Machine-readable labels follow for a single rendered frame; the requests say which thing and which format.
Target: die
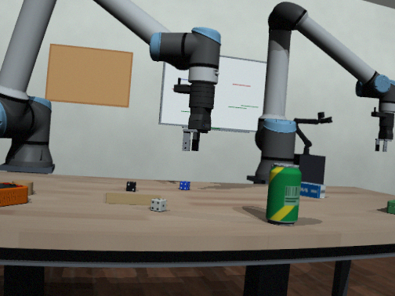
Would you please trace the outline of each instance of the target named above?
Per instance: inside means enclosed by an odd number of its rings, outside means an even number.
[[[126,183],[126,190],[128,192],[135,192],[136,191],[136,182],[127,182]]]
[[[189,188],[190,188],[190,182],[187,182],[187,181],[179,182],[179,189],[180,190],[189,190]]]
[[[153,198],[151,200],[152,211],[165,211],[166,210],[166,199],[165,198]]]

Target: white die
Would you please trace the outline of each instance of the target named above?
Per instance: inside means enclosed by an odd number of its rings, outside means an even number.
[[[166,199],[164,198],[153,198],[151,200],[152,211],[165,211],[166,210]]]

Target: table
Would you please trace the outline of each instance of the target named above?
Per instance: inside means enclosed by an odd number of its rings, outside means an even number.
[[[26,204],[0,208],[5,296],[43,291],[44,266],[198,267],[246,265],[245,295],[286,295],[289,266],[336,261],[332,295],[345,295],[351,260],[395,256],[394,196],[327,186],[327,197],[301,197],[294,226],[267,222],[267,185],[97,178],[0,172],[26,179]],[[167,211],[106,204],[106,193],[159,195]]]

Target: red line on whiteboard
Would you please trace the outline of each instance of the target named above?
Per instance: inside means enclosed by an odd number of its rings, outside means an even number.
[[[233,83],[233,85],[236,85],[236,86],[245,86],[245,87],[251,87],[251,85],[236,84],[236,83]]]

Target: green soda can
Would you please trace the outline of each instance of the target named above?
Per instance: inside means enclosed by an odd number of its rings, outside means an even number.
[[[302,173],[298,165],[273,164],[266,206],[269,223],[292,226],[298,220],[301,181]]]

